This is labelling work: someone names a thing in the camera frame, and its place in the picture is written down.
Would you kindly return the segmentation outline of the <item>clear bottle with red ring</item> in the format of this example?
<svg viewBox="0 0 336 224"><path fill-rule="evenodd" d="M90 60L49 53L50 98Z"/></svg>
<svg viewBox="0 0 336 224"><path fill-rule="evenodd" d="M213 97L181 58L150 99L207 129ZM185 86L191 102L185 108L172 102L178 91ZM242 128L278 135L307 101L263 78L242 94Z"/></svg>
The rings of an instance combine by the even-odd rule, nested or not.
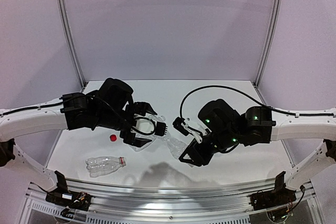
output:
<svg viewBox="0 0 336 224"><path fill-rule="evenodd" d="M124 157L101 156L85 161L90 177L97 178L112 174L127 165Z"/></svg>

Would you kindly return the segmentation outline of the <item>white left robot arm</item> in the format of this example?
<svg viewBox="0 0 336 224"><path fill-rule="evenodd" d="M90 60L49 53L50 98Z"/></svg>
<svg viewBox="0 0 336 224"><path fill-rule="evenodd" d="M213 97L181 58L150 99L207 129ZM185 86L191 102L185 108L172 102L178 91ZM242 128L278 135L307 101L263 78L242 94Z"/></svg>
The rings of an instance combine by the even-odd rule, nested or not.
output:
<svg viewBox="0 0 336 224"><path fill-rule="evenodd" d="M147 102L134 102L133 89L108 78L87 94L64 94L59 99L24 108L1 110L1 167L23 172L48 193L68 191L64 175L39 164L16 145L15 138L51 130L97 127L120 133L125 144L142 147L149 136L163 136L167 127L148 116L156 115Z"/></svg>

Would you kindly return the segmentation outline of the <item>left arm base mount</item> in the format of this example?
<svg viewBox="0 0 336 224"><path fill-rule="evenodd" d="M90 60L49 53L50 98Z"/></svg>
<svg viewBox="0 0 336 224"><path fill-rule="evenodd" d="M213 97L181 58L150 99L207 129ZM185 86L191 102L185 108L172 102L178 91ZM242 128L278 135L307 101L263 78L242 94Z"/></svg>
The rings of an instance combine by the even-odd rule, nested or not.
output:
<svg viewBox="0 0 336 224"><path fill-rule="evenodd" d="M64 207L60 216L72 219L76 210L88 211L92 196L86 192L76 192L68 189L65 176L59 171L54 171L57 182L56 188L46 194L46 201Z"/></svg>

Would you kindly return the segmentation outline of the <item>red bottle cap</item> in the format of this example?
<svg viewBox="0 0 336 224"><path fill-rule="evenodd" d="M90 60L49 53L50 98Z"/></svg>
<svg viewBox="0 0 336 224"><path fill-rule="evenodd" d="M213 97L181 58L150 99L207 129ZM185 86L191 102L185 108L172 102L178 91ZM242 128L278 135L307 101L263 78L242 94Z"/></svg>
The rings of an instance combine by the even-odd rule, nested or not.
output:
<svg viewBox="0 0 336 224"><path fill-rule="evenodd" d="M117 139L118 139L118 138L117 138L116 135L114 135L114 134L110 135L110 141L111 141L111 142L115 142Z"/></svg>

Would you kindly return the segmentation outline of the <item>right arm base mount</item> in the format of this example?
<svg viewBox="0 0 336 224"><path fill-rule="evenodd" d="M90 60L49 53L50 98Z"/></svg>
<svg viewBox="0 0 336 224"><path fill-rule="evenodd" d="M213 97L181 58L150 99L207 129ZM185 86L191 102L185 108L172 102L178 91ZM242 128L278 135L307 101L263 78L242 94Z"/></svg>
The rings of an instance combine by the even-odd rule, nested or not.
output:
<svg viewBox="0 0 336 224"><path fill-rule="evenodd" d="M306 192L305 186L301 185L299 189L302 195L294 205L297 199L296 190L286 187L285 174L286 172L283 171L276 176L273 189L259 190L249 196L253 210L266 210L267 218L272 223L285 223L293 210L301 203Z"/></svg>

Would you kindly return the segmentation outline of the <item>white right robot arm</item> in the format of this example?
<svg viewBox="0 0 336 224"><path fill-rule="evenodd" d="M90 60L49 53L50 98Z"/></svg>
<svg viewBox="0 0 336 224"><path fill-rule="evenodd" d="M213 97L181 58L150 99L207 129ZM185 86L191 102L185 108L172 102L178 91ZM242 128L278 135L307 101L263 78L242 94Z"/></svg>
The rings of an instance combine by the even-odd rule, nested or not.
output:
<svg viewBox="0 0 336 224"><path fill-rule="evenodd" d="M282 111L253 106L239 114L223 99L205 104L198 119L207 127L180 155L179 160L206 166L216 153L228 153L242 144L253 146L286 139L321 139L320 145L294 168L280 174L281 183L296 190L335 164L335 108L322 111Z"/></svg>

